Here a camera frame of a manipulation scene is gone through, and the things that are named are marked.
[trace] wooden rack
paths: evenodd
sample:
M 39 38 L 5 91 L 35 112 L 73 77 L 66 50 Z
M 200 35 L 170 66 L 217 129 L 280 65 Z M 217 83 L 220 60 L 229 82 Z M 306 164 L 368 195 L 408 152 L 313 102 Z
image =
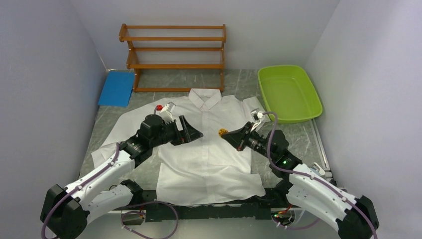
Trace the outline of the wooden rack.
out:
M 128 29 L 222 29 L 221 37 L 142 37 L 130 36 Z M 122 24 L 119 33 L 120 42 L 127 41 L 129 54 L 126 67 L 135 70 L 135 92 L 188 92 L 191 88 L 144 88 L 138 87 L 141 69 L 220 69 L 220 87 L 224 90 L 224 43 L 226 41 L 225 24 L 222 26 L 142 26 Z M 133 41 L 221 41 L 221 47 L 135 47 Z M 137 52 L 143 51 L 219 51 L 219 64 L 141 64 Z

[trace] blue mat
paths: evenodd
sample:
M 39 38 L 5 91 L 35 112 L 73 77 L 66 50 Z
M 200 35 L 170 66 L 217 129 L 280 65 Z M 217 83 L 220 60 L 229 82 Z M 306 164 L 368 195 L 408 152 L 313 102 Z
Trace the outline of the blue mat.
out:
M 110 71 L 105 80 L 98 104 L 100 106 L 127 107 L 134 81 L 134 73 Z

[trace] green plastic basin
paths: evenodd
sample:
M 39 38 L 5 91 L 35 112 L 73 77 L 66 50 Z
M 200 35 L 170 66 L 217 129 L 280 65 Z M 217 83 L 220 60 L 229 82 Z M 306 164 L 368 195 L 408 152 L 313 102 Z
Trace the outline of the green plastic basin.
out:
M 264 67 L 258 71 L 258 81 L 265 107 L 277 113 L 278 123 L 299 123 L 321 115 L 321 101 L 301 67 Z

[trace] floor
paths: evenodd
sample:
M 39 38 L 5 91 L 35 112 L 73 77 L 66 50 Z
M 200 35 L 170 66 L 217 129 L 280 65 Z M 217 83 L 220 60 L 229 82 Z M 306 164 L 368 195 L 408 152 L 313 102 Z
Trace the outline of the floor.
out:
M 239 100 L 256 96 L 261 104 L 261 90 L 258 85 L 257 70 L 225 70 L 225 89 L 223 96 L 235 95 Z M 140 86 L 146 87 L 217 87 L 219 85 L 218 70 L 145 70 L 142 72 Z M 98 111 L 87 154 L 81 168 L 80 176 L 85 176 L 94 168 L 91 153 L 99 148 L 110 133 L 117 119 L 128 111 L 165 97 L 187 96 L 186 92 L 177 93 L 133 93 L 129 106 L 109 107 L 101 106 Z M 266 123 L 259 133 L 267 134 L 272 123 Z M 290 143 L 289 150 L 308 166 L 313 162 L 321 163 L 321 150 L 318 146 L 317 135 L 311 121 L 296 124 L 279 124 Z M 161 160 L 157 157 L 149 159 L 132 172 L 122 176 L 135 180 L 143 189 L 155 189 Z M 269 162 L 265 157 L 252 152 L 251 173 L 259 173 L 264 187 L 274 187 L 280 179 L 271 173 Z

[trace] gray wall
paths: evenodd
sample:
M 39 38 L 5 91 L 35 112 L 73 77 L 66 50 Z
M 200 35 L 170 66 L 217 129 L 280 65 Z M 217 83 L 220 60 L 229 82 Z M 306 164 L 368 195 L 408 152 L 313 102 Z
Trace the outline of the gray wall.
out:
M 336 180 L 375 204 L 379 238 L 421 238 L 422 1 L 342 0 L 311 55 Z
M 0 235 L 40 237 L 54 184 L 77 178 L 105 68 L 67 0 L 0 5 Z
M 304 66 L 339 0 L 71 0 L 108 69 L 125 69 L 122 23 L 227 25 L 228 68 Z M 152 58 L 167 55 L 157 53 Z

